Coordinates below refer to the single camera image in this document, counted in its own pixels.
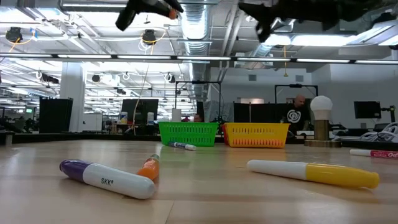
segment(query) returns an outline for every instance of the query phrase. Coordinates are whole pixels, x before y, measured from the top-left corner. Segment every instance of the table surface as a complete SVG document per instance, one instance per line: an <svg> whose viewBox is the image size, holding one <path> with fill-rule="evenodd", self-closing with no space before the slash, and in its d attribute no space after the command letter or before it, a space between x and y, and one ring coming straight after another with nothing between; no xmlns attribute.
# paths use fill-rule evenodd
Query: table surface
<svg viewBox="0 0 398 224"><path fill-rule="evenodd" d="M157 192L136 200L71 180L64 159L128 172L161 150ZM251 159L339 164L378 172L377 189L257 174ZM0 148L1 223L397 223L398 160L351 156L349 149L286 145L196 152L139 141L61 141Z"/></svg>

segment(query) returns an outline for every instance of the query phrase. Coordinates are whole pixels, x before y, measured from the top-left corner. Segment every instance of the white lamp globe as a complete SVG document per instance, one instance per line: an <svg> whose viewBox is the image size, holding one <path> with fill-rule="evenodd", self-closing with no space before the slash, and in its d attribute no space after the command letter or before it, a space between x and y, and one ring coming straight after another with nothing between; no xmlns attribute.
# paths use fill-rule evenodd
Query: white lamp globe
<svg viewBox="0 0 398 224"><path fill-rule="evenodd" d="M329 120L332 107L333 103L325 96L317 96L311 101L311 110L315 120Z"/></svg>

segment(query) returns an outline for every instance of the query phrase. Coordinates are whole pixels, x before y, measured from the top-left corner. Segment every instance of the white column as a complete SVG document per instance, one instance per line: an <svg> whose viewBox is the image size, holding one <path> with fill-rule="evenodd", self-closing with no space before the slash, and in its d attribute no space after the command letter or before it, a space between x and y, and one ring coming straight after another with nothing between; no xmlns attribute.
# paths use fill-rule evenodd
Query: white column
<svg viewBox="0 0 398 224"><path fill-rule="evenodd" d="M70 132L83 131L83 113L86 89L86 71L78 62L63 62L60 98L73 99Z"/></svg>
<svg viewBox="0 0 398 224"><path fill-rule="evenodd" d="M398 50L391 50L391 57L393 60L398 60ZM394 69L394 77L398 76L398 65Z"/></svg>

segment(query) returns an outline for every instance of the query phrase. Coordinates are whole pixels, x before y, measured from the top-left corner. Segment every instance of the purple marker cap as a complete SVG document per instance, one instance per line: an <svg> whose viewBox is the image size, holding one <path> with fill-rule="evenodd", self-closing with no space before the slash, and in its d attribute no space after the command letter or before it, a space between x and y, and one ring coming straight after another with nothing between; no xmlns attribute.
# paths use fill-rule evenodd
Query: purple marker cap
<svg viewBox="0 0 398 224"><path fill-rule="evenodd" d="M84 183L83 173L90 164L92 164L92 162L67 159L60 163L60 170L70 178Z"/></svg>

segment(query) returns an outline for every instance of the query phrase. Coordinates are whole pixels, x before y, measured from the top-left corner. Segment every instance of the whiteboard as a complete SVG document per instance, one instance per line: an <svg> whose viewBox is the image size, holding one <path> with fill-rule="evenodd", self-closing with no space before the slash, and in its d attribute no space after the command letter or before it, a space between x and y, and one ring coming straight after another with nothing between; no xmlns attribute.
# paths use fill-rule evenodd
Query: whiteboard
<svg viewBox="0 0 398 224"><path fill-rule="evenodd" d="M83 114L83 131L102 131L102 114Z"/></svg>

